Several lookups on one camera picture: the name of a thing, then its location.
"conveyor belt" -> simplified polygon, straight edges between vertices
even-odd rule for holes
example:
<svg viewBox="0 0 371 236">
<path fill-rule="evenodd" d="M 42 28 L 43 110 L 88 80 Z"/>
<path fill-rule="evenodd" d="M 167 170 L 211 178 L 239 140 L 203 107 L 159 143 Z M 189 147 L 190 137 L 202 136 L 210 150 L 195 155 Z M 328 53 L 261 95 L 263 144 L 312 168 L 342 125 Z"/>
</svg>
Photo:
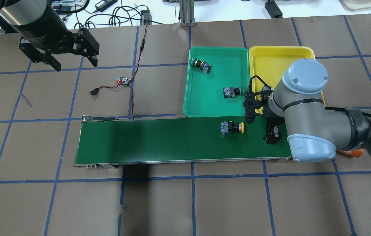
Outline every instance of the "conveyor belt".
<svg viewBox="0 0 371 236">
<path fill-rule="evenodd" d="M 267 145 L 265 119 L 245 124 L 245 132 L 222 136 L 220 123 L 243 116 L 82 123 L 74 166 L 176 163 L 290 157 L 286 128 L 283 139 Z"/>
</svg>

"yellow tray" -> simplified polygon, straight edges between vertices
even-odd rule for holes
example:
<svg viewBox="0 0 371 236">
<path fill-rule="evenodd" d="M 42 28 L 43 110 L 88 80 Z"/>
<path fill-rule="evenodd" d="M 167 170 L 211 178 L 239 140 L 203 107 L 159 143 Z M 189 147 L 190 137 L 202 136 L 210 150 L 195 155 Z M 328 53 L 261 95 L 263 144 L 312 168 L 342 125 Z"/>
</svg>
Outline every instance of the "yellow tray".
<svg viewBox="0 0 371 236">
<path fill-rule="evenodd" d="M 254 46 L 250 48 L 250 76 L 258 75 L 275 88 L 283 72 L 301 58 L 315 59 L 313 50 L 308 47 Z M 253 92 L 261 91 L 263 86 L 258 79 L 253 80 Z"/>
</svg>

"cable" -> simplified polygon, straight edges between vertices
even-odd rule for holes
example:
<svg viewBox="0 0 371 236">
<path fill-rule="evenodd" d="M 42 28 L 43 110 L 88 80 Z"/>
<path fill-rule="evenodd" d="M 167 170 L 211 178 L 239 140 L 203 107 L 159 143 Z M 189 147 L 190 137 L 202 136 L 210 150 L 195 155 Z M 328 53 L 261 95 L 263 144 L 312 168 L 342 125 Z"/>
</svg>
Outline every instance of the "cable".
<svg viewBox="0 0 371 236">
<path fill-rule="evenodd" d="M 129 85 L 130 88 L 130 97 L 132 99 L 132 109 L 131 109 L 131 114 L 132 114 L 132 119 L 134 120 L 134 114 L 133 114 L 133 109 L 134 109 L 134 95 L 133 95 L 133 88 L 131 84 Z"/>
<path fill-rule="evenodd" d="M 262 80 L 262 78 L 260 78 L 260 76 L 257 76 L 257 75 L 253 76 L 253 77 L 251 77 L 250 81 L 252 81 L 254 78 L 259 79 L 259 80 L 260 80 L 260 81 L 261 81 L 265 86 L 271 88 L 269 85 L 267 85 L 267 84 Z"/>
<path fill-rule="evenodd" d="M 64 13 L 64 14 L 68 14 L 68 13 L 78 13 L 78 12 L 81 12 L 83 11 L 84 9 L 86 9 L 86 7 L 88 6 L 89 4 L 89 0 L 87 0 L 84 4 L 83 7 L 79 8 L 79 9 L 76 9 L 75 10 L 56 10 L 56 12 L 59 14 L 59 13 Z"/>
<path fill-rule="evenodd" d="M 95 16 L 98 16 L 98 15 L 109 15 L 109 16 L 114 16 L 114 15 L 111 15 L 111 14 L 105 14 L 105 13 L 100 13 L 100 14 L 95 14 L 95 15 L 91 15 L 86 21 L 85 21 L 85 24 L 93 17 Z M 137 20 L 137 21 L 142 21 L 142 19 L 137 19 L 137 18 L 128 18 L 128 17 L 123 17 L 123 16 L 118 16 L 118 15 L 115 15 L 115 17 L 118 17 L 118 18 L 122 18 L 122 19 L 132 19 L 132 20 Z M 153 22 L 153 23 L 156 23 L 156 24 L 160 24 L 160 25 L 163 25 L 163 23 L 160 23 L 160 22 L 156 22 L 156 21 L 150 21 L 150 20 L 143 20 L 145 22 Z"/>
<path fill-rule="evenodd" d="M 96 9 L 95 11 L 93 11 L 93 12 L 89 12 L 89 11 L 87 11 L 86 9 L 85 9 L 85 12 L 87 12 L 87 13 L 89 13 L 89 14 L 94 14 L 94 13 L 96 13 L 96 12 L 98 12 L 98 9 Z"/>
<path fill-rule="evenodd" d="M 75 16 L 76 16 L 76 20 L 77 20 L 78 22 L 73 26 L 73 28 L 76 29 L 76 26 L 77 26 L 77 25 L 79 25 L 79 28 L 84 27 L 84 25 L 82 25 L 82 24 L 79 22 L 78 12 L 75 12 Z"/>
</svg>

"red wire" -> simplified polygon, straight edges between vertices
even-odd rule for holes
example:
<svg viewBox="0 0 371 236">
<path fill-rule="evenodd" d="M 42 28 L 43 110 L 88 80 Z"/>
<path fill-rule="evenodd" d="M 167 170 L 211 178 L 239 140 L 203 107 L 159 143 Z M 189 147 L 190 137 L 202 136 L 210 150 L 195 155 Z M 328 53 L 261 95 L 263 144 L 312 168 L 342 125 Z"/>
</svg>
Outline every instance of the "red wire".
<svg viewBox="0 0 371 236">
<path fill-rule="evenodd" d="M 132 86 L 129 85 L 129 88 L 130 88 L 130 97 L 132 98 L 132 119 L 134 120 L 134 114 L 133 114 L 133 108 L 134 108 L 134 95 L 133 95 L 133 89 L 132 89 Z"/>
</svg>

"green tray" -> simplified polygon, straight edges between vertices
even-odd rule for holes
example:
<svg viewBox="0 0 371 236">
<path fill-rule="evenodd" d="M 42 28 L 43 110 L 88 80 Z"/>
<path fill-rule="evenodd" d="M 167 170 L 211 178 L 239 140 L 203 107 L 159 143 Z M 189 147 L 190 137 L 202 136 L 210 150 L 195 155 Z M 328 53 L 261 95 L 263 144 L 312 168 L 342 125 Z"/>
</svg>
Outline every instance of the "green tray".
<svg viewBox="0 0 371 236">
<path fill-rule="evenodd" d="M 290 157 L 286 138 L 267 145 L 265 119 L 244 124 L 244 133 L 222 136 L 220 123 L 243 116 L 142 121 L 84 122 L 74 166 L 253 160 Z M 285 125 L 280 126 L 286 137 Z"/>
<path fill-rule="evenodd" d="M 212 65 L 205 74 L 191 63 L 195 58 Z M 244 96 L 223 98 L 225 87 L 248 87 L 250 69 L 245 48 L 193 47 L 188 56 L 184 114 L 187 117 L 244 115 Z"/>
</svg>

